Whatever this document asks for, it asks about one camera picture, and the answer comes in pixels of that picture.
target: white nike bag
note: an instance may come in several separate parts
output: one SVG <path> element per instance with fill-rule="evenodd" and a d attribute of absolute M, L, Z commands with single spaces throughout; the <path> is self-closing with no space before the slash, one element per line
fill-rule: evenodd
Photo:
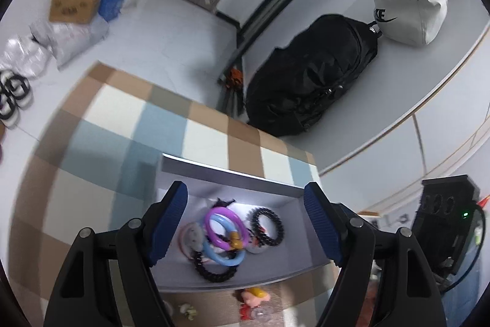
<path fill-rule="evenodd" d="M 429 44 L 447 14 L 447 0 L 374 0 L 374 19 L 383 35 L 404 44 Z"/>

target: black backpack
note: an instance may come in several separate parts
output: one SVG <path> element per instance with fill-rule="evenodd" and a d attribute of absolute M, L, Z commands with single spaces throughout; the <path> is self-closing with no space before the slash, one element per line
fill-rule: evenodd
<path fill-rule="evenodd" d="M 316 124 L 376 56 L 374 24 L 325 14 L 275 48 L 247 88 L 249 124 L 276 137 Z"/>

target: purple ring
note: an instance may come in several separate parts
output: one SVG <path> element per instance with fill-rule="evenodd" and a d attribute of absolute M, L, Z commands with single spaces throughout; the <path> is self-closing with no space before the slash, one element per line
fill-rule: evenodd
<path fill-rule="evenodd" d="M 206 227 L 206 231 L 208 233 L 208 237 L 211 240 L 211 243 L 214 246 L 217 246 L 218 248 L 222 248 L 225 251 L 230 251 L 232 250 L 231 246 L 229 243 L 226 243 L 226 241 L 223 241 L 220 239 L 214 230 L 211 228 L 211 215 L 213 214 L 218 214 L 227 217 L 228 219 L 231 220 L 237 227 L 238 231 L 240 232 L 240 236 L 242 237 L 242 242 L 243 242 L 243 247 L 245 248 L 247 244 L 249 243 L 249 236 L 248 236 L 248 230 L 243 224 L 242 220 L 238 217 L 237 214 L 235 214 L 232 210 L 225 208 L 225 207 L 216 207 L 216 208 L 211 208 L 206 216 L 204 217 L 204 226 Z"/>

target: cardboard box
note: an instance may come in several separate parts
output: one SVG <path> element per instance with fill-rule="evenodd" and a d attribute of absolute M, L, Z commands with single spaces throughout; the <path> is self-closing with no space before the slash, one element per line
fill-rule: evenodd
<path fill-rule="evenodd" d="M 302 187 L 163 154 L 156 171 L 155 198 L 150 202 L 160 201 L 176 180 L 186 185 L 188 200 L 165 257 L 151 268 L 159 291 L 243 289 L 285 280 L 330 262 L 303 205 Z M 236 200 L 229 208 L 242 220 L 258 207 L 271 209 L 280 217 L 285 236 L 280 245 L 261 254 L 247 253 L 230 280 L 210 283 L 195 271 L 192 262 L 180 251 L 178 237 L 180 229 L 187 223 L 202 221 L 217 197 L 225 201 Z M 267 218 L 261 219 L 261 223 L 272 232 L 271 236 L 275 235 L 275 227 Z M 206 263 L 206 268 L 223 272 L 223 266 L 213 263 Z"/>
<path fill-rule="evenodd" d="M 51 0 L 50 22 L 88 24 L 99 9 L 100 0 Z"/>

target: silver bolt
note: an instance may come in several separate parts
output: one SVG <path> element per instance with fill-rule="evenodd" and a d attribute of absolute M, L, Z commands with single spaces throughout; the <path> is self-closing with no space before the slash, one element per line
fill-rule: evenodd
<path fill-rule="evenodd" d="M 402 227 L 400 229 L 400 234 L 404 237 L 411 237 L 412 231 L 410 229 L 408 229 L 407 227 Z"/>
<path fill-rule="evenodd" d="M 361 218 L 351 218 L 349 222 L 352 227 L 362 227 L 364 225 Z"/>
<path fill-rule="evenodd" d="M 85 237 L 88 237 L 92 234 L 92 230 L 89 227 L 84 227 L 83 229 L 80 230 L 80 237 L 84 239 Z"/>
<path fill-rule="evenodd" d="M 141 219 L 139 218 L 134 218 L 131 219 L 127 225 L 129 226 L 130 229 L 137 229 L 138 227 L 141 226 Z"/>

